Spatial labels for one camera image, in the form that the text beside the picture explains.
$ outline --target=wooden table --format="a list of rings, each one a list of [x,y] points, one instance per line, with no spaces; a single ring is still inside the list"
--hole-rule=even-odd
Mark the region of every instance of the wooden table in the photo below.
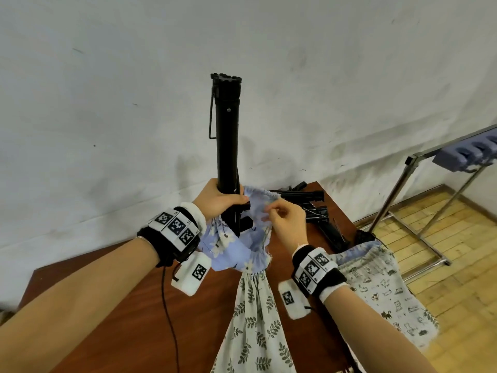
[[[305,190],[318,189],[322,187],[313,182]],[[335,220],[347,239],[353,240],[355,226],[326,193],[325,204],[330,219]],[[331,252],[314,225],[308,224],[308,236],[309,243]],[[37,269],[20,307],[72,272],[120,245]],[[295,321],[288,318],[277,286],[279,282],[289,279],[291,259],[275,233],[271,236],[268,248],[273,260],[267,269],[267,277],[275,294],[297,372],[334,373],[344,370],[348,362],[336,327],[327,331],[314,312]],[[165,300],[177,335],[180,369],[191,373],[209,372],[233,316],[241,273],[234,269],[220,272],[211,270],[198,292],[188,297],[168,285],[171,271],[166,270]],[[174,372],[174,342],[160,298],[161,273],[161,269],[151,271],[54,372]]]

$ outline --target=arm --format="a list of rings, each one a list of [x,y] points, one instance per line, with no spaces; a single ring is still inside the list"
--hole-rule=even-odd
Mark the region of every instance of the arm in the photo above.
[[[193,203],[210,219],[247,201],[246,196],[221,194],[212,179]],[[135,238],[42,293],[0,327],[0,372],[52,370],[158,261],[154,248]]]
[[[308,244],[306,214],[301,207],[280,199],[267,206],[266,212],[290,254]],[[324,304],[368,373],[436,373],[402,333],[347,286],[334,290]]]

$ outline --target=white wall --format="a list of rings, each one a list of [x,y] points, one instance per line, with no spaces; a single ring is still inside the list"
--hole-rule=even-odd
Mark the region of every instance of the white wall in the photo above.
[[[0,303],[216,175],[212,72],[243,78],[243,183],[319,180],[351,219],[377,211],[409,153],[497,115],[496,7],[0,0]]]
[[[453,173],[446,177],[445,183],[459,189],[470,177],[467,173]],[[463,195],[473,200],[490,213],[497,215],[497,165],[486,168],[473,183],[463,192]]]

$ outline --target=person's left hand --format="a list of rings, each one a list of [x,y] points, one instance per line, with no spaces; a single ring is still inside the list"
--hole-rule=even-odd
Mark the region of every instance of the person's left hand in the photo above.
[[[200,209],[206,220],[210,220],[219,216],[232,205],[247,203],[249,197],[243,195],[244,187],[241,184],[240,193],[241,195],[220,193],[217,188],[217,179],[212,178],[198,194],[193,204]]]

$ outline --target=hand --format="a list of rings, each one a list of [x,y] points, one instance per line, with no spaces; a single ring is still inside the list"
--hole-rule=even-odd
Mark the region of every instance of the hand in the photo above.
[[[269,213],[278,238],[290,254],[300,245],[308,245],[306,211],[289,201],[278,199],[267,205],[264,212]]]
[[[232,205],[247,203],[249,197],[243,195],[244,187],[242,185],[240,185],[240,192],[241,195],[220,193],[217,189],[217,179],[212,178],[198,194],[193,204],[200,209],[206,220],[210,220],[219,216]]]

